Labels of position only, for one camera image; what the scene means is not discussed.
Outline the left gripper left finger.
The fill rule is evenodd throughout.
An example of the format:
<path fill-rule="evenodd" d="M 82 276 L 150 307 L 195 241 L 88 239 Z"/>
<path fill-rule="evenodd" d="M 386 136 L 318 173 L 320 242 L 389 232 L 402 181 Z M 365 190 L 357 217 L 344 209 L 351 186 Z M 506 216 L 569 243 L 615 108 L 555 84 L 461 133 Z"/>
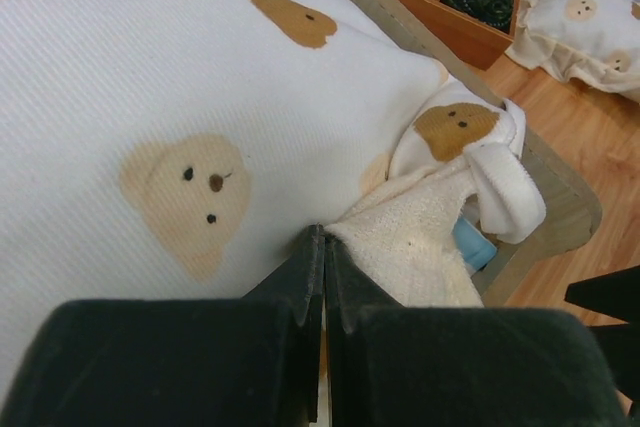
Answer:
<path fill-rule="evenodd" d="M 318 416 L 325 236 L 243 297 L 78 300 L 31 342 L 5 426 L 307 426 Z"/>

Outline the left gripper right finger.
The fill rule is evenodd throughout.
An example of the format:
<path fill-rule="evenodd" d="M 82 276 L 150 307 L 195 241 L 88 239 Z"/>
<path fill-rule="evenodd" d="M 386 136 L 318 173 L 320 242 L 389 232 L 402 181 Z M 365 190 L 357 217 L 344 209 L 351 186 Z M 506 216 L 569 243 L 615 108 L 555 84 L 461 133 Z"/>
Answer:
<path fill-rule="evenodd" d="M 409 308 L 325 251 L 335 426 L 624 426 L 593 334 L 558 310 Z"/>

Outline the bear print bed cushion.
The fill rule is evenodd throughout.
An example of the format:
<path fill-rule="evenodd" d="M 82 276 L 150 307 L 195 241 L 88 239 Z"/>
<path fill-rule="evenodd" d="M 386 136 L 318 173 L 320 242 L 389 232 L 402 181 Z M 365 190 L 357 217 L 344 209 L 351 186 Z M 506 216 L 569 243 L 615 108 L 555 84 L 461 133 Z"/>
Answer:
<path fill-rule="evenodd" d="M 513 107 L 349 0 L 1 0 L 2 383 L 58 305 L 243 295 Z"/>

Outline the wooden pet bed frame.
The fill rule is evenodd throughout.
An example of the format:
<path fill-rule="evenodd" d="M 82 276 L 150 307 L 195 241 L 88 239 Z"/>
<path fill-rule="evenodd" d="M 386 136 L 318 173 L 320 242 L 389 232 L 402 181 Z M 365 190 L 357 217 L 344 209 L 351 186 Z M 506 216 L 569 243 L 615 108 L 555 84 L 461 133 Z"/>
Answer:
<path fill-rule="evenodd" d="M 488 109 L 517 115 L 399 0 L 350 0 L 392 41 L 439 60 Z M 470 274 L 453 246 L 462 195 L 478 201 L 481 228 L 498 236 L 499 252 Z M 506 215 L 511 244 L 494 215 Z M 503 305 L 540 258 L 585 244 L 602 211 L 593 190 L 536 134 L 520 130 L 510 143 L 482 138 L 434 171 L 395 177 L 368 194 L 330 230 L 358 267 L 405 306 Z"/>

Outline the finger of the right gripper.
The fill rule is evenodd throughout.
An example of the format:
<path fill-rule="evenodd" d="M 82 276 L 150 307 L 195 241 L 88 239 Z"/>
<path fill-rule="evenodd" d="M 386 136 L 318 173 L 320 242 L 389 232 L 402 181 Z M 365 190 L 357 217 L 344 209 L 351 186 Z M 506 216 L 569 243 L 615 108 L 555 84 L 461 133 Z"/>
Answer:
<path fill-rule="evenodd" d="M 625 322 L 638 322 L 639 270 L 625 269 L 572 283 L 565 301 Z"/>

